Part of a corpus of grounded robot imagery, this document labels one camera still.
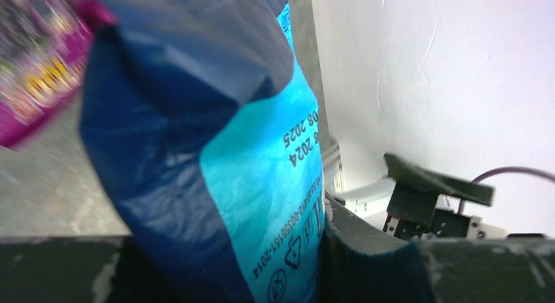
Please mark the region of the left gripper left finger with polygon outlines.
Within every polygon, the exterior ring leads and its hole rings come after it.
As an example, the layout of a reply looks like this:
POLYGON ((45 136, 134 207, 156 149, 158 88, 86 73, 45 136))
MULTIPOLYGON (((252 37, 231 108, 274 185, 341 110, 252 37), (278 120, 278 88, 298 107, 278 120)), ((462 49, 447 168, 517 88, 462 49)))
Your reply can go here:
POLYGON ((2 302, 180 302, 130 236, 1 238, 2 302))

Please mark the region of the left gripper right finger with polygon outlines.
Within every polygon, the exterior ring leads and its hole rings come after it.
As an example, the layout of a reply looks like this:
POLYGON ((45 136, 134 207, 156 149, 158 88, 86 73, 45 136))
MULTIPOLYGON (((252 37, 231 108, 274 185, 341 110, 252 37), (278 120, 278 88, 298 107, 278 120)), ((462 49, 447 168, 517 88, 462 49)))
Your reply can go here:
POLYGON ((325 198, 322 302, 553 302, 554 241, 404 241, 325 198))

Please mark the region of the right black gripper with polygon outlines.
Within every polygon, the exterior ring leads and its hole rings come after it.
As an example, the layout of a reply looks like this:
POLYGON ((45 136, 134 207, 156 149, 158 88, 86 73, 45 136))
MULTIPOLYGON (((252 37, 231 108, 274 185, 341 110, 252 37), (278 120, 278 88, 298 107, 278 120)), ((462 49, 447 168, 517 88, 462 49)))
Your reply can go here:
POLYGON ((387 176, 395 182, 386 208, 386 234, 405 241, 486 237, 480 217, 440 208, 438 201, 441 196, 452 197, 491 207, 493 187, 426 170, 390 152, 384 161, 387 176))

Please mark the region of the blue candy bag back side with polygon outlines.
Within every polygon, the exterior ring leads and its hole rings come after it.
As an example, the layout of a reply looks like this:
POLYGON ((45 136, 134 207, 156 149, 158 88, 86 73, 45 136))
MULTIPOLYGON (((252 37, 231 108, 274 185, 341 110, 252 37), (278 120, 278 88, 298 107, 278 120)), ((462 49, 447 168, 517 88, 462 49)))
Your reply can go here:
POLYGON ((185 302, 315 302, 318 104, 289 0, 96 0, 80 133, 101 185, 185 302))

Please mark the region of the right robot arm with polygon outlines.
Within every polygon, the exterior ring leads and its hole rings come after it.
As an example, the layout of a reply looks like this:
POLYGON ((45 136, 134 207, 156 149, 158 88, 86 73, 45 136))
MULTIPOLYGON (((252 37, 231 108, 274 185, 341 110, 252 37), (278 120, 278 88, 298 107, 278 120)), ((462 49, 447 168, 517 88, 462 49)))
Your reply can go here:
POLYGON ((501 166, 464 179, 385 152, 385 175, 368 185, 333 194, 342 206, 400 240, 435 238, 543 238, 540 233, 510 233, 465 213, 467 203, 492 207, 496 189, 485 182, 502 174, 529 175, 554 182, 554 173, 526 166, 501 166))

